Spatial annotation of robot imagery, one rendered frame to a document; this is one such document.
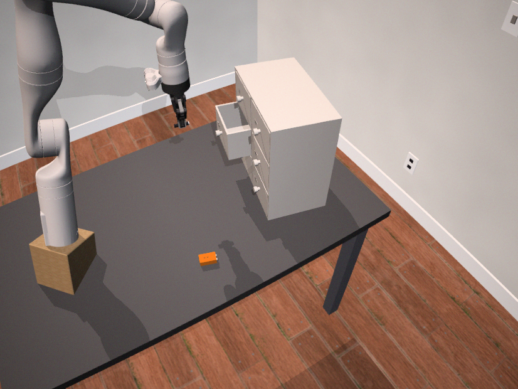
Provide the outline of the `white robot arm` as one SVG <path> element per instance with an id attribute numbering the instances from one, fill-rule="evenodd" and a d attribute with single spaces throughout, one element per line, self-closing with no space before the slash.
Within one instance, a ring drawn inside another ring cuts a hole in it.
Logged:
<path id="1" fill-rule="evenodd" d="M 177 85 L 189 78 L 184 47 L 188 14 L 181 3 L 171 0 L 14 0 L 24 142 L 31 157 L 56 156 L 39 168 L 35 177 L 45 245 L 64 247 L 79 237 L 70 133 L 65 119 L 39 120 L 63 79 L 63 53 L 53 2 L 97 8 L 163 29 L 165 35 L 156 42 L 159 69 L 144 70 L 148 90 L 157 89 L 161 83 Z"/>

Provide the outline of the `white small chest of drawers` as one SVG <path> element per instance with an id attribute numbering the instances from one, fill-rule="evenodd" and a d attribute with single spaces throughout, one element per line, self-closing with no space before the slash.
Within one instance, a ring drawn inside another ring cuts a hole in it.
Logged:
<path id="1" fill-rule="evenodd" d="M 267 219 L 325 206 L 342 117 L 295 58 L 236 72 L 270 131 Z"/>

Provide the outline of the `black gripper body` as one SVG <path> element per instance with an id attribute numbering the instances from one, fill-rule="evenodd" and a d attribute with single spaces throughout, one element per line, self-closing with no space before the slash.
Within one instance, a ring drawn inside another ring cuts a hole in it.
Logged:
<path id="1" fill-rule="evenodd" d="M 177 85 L 167 85 L 161 83 L 162 90 L 164 93 L 172 95 L 174 97 L 175 106 L 178 109 L 178 99 L 181 99 L 182 106 L 184 107 L 183 93 L 190 88 L 190 79 L 188 78 L 185 82 Z"/>

